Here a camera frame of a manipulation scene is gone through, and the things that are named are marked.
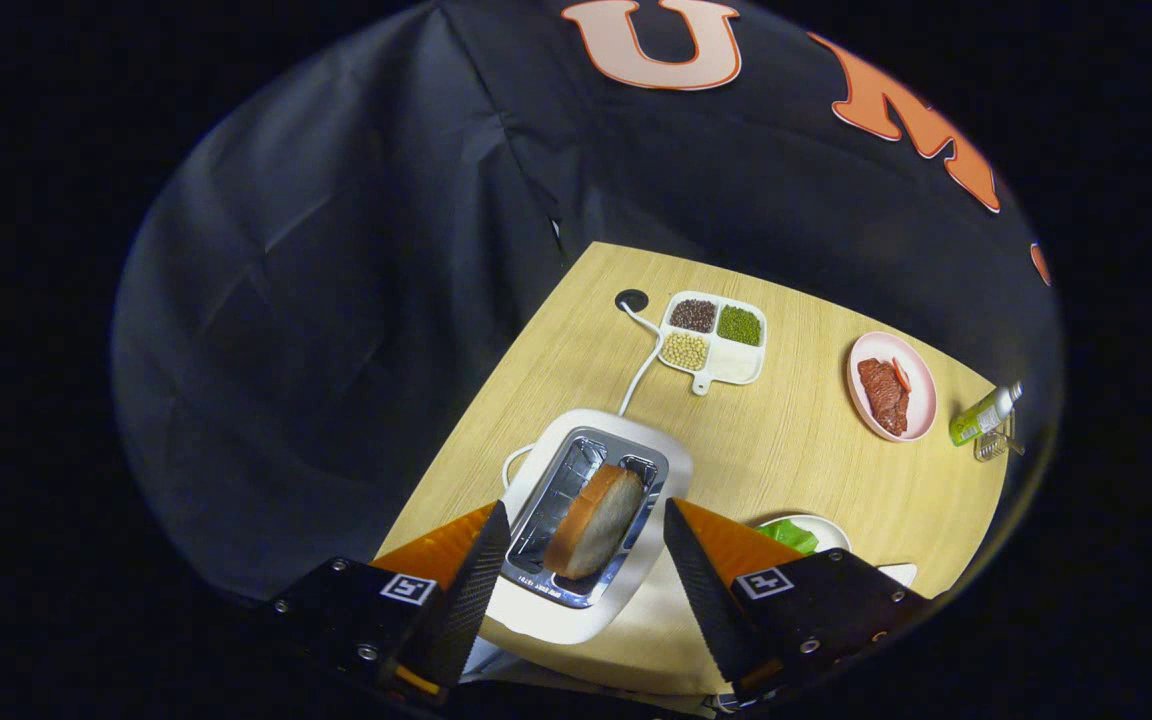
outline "toast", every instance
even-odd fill
[[[563,578],[579,579],[602,569],[616,553],[643,501],[643,480],[632,470],[602,465],[559,521],[544,566]]]

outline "spray bottle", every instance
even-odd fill
[[[990,432],[1011,415],[1011,407],[1020,397],[1020,381],[1011,386],[1000,386],[980,402],[968,407],[950,423],[950,439],[956,446],[967,445],[970,439]]]

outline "lettuce leaf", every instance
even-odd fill
[[[774,541],[787,544],[787,546],[803,553],[803,555],[813,555],[814,547],[819,544],[817,537],[810,530],[804,530],[789,520],[779,520],[776,523],[759,528],[758,532],[774,539]]]

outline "pink plate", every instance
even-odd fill
[[[879,363],[890,363],[892,357],[895,357],[901,370],[909,377],[909,409],[905,410],[909,430],[901,437],[884,430],[869,411],[869,396],[865,396],[865,386],[861,384],[861,372],[856,370],[856,364],[867,361],[869,357]],[[878,437],[890,439],[893,442],[914,442],[915,439],[927,434],[927,430],[932,429],[932,423],[937,420],[937,382],[932,379],[931,370],[927,370],[927,363],[924,363],[923,357],[908,342],[890,333],[865,333],[856,340],[851,346],[851,354],[847,356],[847,381],[849,381],[847,389],[851,392],[851,402],[856,404],[856,411],[861,414],[869,429],[878,433]]]

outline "white cable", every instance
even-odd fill
[[[652,366],[652,361],[657,359],[657,355],[660,354],[660,347],[664,346],[664,333],[660,332],[660,328],[655,327],[655,325],[649,323],[649,320],[644,320],[638,314],[636,314],[634,310],[630,310],[630,306],[628,306],[624,302],[621,302],[621,310],[624,310],[627,313],[629,313],[631,318],[637,320],[637,323],[639,325],[643,325],[643,327],[654,332],[657,336],[657,344],[652,350],[652,355],[649,355],[647,359],[644,361],[643,366],[639,367],[639,373],[634,376],[634,382],[630,382],[630,389],[628,389],[628,392],[626,393],[626,400],[621,401],[621,410],[617,411],[617,415],[622,416],[623,418],[623,416],[626,416],[627,407],[630,406],[630,397],[634,397],[635,389],[639,387],[639,380],[643,379],[643,374],[649,371],[650,366]],[[524,452],[530,452],[531,448],[533,447],[536,447],[536,444],[522,446],[517,450],[511,452],[511,454],[509,454],[509,456],[503,460],[503,464],[500,465],[500,484],[502,484],[503,488],[509,488],[509,465],[513,464],[513,461],[515,461],[517,456],[524,454]]]
[[[621,401],[621,410],[617,411],[617,415],[623,418],[623,416],[626,416],[626,408],[630,406],[630,397],[634,397],[635,389],[639,387],[639,380],[643,379],[643,373],[649,371],[649,367],[652,366],[652,361],[657,359],[657,355],[660,354],[660,347],[664,346],[664,333],[660,332],[660,328],[655,327],[652,323],[646,323],[646,320],[639,318],[624,302],[621,302],[621,310],[629,313],[639,325],[643,325],[643,327],[649,328],[649,331],[657,334],[657,346],[654,350],[652,350],[652,355],[649,355],[647,359],[644,361],[643,366],[639,367],[639,373],[634,376],[634,382],[630,382],[630,389],[626,393],[626,400]]]
[[[522,446],[503,460],[503,465],[500,465],[500,484],[503,484],[503,488],[509,488],[509,464],[524,452],[530,452],[532,447],[536,447],[536,444]]]

